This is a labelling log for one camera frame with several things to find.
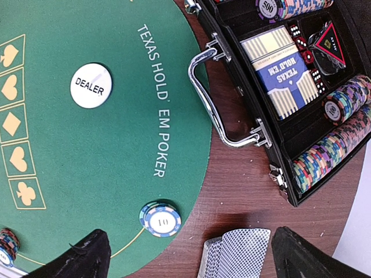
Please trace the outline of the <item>poker chip stack front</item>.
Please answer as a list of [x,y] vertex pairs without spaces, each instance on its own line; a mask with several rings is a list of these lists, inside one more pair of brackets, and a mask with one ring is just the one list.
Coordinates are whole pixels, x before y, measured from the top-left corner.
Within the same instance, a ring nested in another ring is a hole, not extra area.
[[8,228],[1,229],[1,263],[13,267],[16,255],[20,249],[20,241]]

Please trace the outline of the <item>poker chip stack edge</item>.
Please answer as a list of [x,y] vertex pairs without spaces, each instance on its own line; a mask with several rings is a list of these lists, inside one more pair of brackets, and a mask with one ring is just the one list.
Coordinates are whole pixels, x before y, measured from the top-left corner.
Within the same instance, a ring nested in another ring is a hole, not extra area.
[[139,212],[142,226],[156,237],[171,237],[181,228],[181,216],[177,209],[167,202],[147,203]]

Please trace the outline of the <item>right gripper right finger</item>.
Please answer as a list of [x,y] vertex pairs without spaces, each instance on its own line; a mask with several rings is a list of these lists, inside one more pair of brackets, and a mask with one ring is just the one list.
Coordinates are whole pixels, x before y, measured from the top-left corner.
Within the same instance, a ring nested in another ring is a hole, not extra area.
[[287,226],[276,229],[271,241],[277,277],[365,277],[328,256]]

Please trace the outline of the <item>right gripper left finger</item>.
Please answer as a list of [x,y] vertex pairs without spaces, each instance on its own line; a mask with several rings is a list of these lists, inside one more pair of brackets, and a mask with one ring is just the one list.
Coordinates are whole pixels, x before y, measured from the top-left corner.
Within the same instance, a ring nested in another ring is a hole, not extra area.
[[107,277],[111,247],[107,233],[95,229],[61,256],[30,272],[29,277]]

